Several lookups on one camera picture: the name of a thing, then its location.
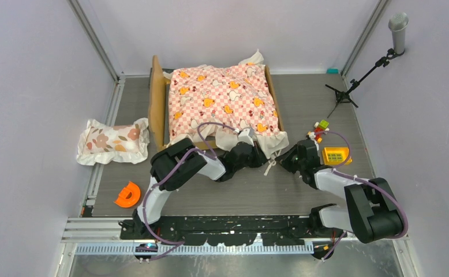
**yellow tray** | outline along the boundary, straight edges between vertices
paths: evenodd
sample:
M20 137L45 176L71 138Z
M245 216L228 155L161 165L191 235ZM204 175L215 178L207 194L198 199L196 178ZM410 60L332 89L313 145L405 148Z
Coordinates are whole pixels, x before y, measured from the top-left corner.
M343 162L349 154L348 147L325 147L323 148L323 163L328 166L336 166ZM345 163L352 162L352 157Z

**microphone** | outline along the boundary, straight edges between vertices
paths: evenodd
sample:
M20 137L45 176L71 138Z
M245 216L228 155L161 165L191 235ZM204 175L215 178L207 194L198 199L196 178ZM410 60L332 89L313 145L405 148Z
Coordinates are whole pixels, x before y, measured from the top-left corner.
M398 55L405 53L406 26L408 26L408 16L406 13L395 14L388 24L393 35L393 49Z

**floral pillow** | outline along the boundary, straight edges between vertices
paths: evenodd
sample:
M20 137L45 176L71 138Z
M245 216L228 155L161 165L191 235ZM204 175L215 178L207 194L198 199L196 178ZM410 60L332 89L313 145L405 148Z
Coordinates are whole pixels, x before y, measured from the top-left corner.
M95 163L140 163L147 159L149 143L148 119L140 118L132 125L109 127L95 119L78 141L77 162L86 166Z

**microphone grille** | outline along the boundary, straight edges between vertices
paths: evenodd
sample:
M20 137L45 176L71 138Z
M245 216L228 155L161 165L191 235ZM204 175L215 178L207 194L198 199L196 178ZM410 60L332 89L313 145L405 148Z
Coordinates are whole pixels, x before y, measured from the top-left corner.
M392 31L401 31L408 25L408 16L406 13L397 13L391 19L389 28Z

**microphone stand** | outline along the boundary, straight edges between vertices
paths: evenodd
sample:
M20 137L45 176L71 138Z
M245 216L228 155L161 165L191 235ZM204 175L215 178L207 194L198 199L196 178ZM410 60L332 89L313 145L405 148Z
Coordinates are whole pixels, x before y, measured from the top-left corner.
M376 62L375 66L374 66L373 68L371 68L371 69L369 70L369 72L366 73L366 75L364 75L360 80L356 81L355 79L352 79L352 80L350 81L350 83L352 84L352 86L350 87L350 89L349 89L348 91L339 91L338 89L335 89L335 88L333 88L333 87L331 87L331 86L329 86L329 85L325 85L327 88L329 88L329 89L331 89L331 90L333 90L333 91L335 92L335 102L336 102L335 107L334 107L333 110L328 114L327 118L329 118L330 115L331 115L331 114L335 111L335 109L338 107L338 105L339 105L339 104L342 104L342 103L352 103L356 108L359 108L359 106L358 106L354 101L352 101L352 99L350 98L350 93L351 93L352 91L354 91L354 89L356 89L356 88L361 84L361 82L362 82L365 78L367 78L367 76L369 76L369 74L371 74L376 68L381 67L381 65L385 68L387 65L390 64L390 60L392 60L392 59L394 59L394 58L396 58L396 57L399 57L399 56L403 55L404 53L405 53L405 52L403 51L403 53L401 53L401 54L396 54L395 51L394 51L392 48L389 49L389 50L388 50L388 54L386 54L386 56L380 58L380 59Z

